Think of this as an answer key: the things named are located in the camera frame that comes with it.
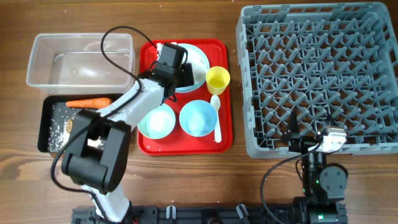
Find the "white tissue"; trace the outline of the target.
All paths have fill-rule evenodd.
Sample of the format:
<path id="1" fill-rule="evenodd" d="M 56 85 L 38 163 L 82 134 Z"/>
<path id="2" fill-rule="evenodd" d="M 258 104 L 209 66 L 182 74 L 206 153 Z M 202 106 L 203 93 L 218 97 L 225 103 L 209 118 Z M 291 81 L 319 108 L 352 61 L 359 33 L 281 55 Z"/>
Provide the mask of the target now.
<path id="1" fill-rule="evenodd" d="M 205 80 L 206 73 L 210 68 L 210 66 L 208 65 L 208 59 L 206 57 L 203 57 L 201 54 L 193 52 L 193 55 L 190 56 L 190 62 L 192 65 L 195 84 Z"/>

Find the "yellow plastic cup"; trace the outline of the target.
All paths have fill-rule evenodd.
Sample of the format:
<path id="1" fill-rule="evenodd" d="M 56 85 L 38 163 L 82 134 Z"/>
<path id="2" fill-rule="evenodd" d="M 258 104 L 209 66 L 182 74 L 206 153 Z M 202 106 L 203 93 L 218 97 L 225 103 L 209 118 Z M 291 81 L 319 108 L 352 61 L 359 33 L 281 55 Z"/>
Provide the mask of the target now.
<path id="1" fill-rule="evenodd" d="M 224 67 L 211 67 L 206 73 L 206 86 L 212 95 L 222 94 L 230 83 L 230 74 Z"/>

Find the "green bowl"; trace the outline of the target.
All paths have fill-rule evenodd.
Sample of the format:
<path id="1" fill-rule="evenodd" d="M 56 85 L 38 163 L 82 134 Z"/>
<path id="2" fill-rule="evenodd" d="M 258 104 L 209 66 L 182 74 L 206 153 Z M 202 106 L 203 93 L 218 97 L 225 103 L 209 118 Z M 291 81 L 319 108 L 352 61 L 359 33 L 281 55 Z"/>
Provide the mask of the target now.
<path id="1" fill-rule="evenodd" d="M 137 125 L 141 134 L 149 139 L 162 139 L 174 129 L 176 117 L 173 109 L 162 104 L 148 113 Z"/>

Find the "orange carrot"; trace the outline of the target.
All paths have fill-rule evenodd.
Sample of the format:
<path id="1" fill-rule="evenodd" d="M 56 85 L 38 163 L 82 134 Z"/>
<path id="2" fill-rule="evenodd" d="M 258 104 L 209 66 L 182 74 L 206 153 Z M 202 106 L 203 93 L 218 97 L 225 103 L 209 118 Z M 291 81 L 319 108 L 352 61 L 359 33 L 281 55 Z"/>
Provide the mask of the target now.
<path id="1" fill-rule="evenodd" d="M 66 102 L 69 108 L 84 108 L 84 109 L 102 109 L 111 105 L 113 101 L 110 98 L 91 98 L 85 100 L 73 100 Z"/>

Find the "brown food scrap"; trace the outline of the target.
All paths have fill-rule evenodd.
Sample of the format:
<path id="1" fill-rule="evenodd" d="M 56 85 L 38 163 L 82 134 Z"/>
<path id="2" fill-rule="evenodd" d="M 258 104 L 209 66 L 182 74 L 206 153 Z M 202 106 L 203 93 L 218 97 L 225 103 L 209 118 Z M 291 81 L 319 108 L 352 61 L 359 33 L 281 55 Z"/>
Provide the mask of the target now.
<path id="1" fill-rule="evenodd" d="M 69 119 L 69 120 L 67 121 L 67 125 L 66 125 L 66 128 L 65 128 L 65 130 L 66 130 L 67 133 L 71 133 L 72 127 L 73 127 L 73 122 L 74 122 L 73 119 Z"/>

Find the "white rice pile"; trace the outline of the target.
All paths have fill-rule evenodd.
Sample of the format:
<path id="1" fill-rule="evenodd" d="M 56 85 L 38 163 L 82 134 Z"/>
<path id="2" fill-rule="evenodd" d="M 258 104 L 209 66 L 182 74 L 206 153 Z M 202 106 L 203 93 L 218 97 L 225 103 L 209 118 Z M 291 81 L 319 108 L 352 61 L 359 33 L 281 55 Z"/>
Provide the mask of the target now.
<path id="1" fill-rule="evenodd" d="M 70 133 L 65 128 L 69 119 L 75 118 L 81 108 L 69 108 L 66 103 L 55 103 L 50 116 L 48 152 L 57 153 L 69 140 Z"/>

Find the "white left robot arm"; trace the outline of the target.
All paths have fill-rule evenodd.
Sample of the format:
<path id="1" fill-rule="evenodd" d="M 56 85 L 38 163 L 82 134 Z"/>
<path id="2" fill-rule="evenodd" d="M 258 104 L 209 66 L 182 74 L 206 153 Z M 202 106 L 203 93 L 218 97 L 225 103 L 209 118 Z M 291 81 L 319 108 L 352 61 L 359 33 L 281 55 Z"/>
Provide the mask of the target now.
<path id="1" fill-rule="evenodd" d="M 95 205 L 95 223 L 134 223 L 136 218 L 121 180 L 127 166 L 131 131 L 175 89 L 194 84 L 192 65 L 156 62 L 153 70 L 135 77 L 133 87 L 109 106 L 81 110 L 67 143 L 58 152 L 62 173 L 88 194 Z"/>

